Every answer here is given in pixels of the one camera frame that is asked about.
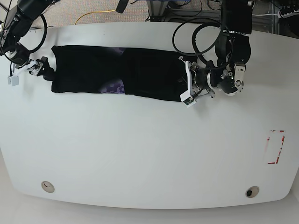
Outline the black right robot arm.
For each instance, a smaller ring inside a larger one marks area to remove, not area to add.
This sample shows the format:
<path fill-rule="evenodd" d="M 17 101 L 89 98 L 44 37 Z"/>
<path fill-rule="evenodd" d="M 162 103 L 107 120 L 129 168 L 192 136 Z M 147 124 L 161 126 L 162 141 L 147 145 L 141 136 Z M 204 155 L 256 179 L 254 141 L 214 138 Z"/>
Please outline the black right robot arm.
<path fill-rule="evenodd" d="M 19 0 L 17 5 L 8 10 L 5 21 L 0 23 L 0 54 L 10 63 L 8 83 L 12 86 L 19 84 L 19 74 L 23 71 L 34 76 L 42 76 L 47 81 L 55 78 L 55 72 L 50 67 L 48 58 L 30 59 L 45 42 L 48 25 L 43 12 L 54 5 L 54 0 Z M 30 30 L 32 23 L 41 17 L 44 33 L 41 42 L 32 50 L 23 46 L 19 40 Z"/>

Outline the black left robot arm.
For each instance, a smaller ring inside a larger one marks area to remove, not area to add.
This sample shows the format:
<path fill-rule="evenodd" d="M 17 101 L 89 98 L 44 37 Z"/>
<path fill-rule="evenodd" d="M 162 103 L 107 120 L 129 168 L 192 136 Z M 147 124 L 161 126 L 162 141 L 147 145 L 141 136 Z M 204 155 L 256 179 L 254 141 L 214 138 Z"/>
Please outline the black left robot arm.
<path fill-rule="evenodd" d="M 224 0 L 221 4 L 221 21 L 201 24 L 192 34 L 192 47 L 198 59 L 205 64 L 197 68 L 194 84 L 208 91 L 221 89 L 227 95 L 242 91 L 246 63 L 250 59 L 249 34 L 252 32 L 253 2 L 248 0 Z M 197 47 L 197 33 L 206 27 L 221 29 L 215 43 L 217 64 L 207 61 Z"/>

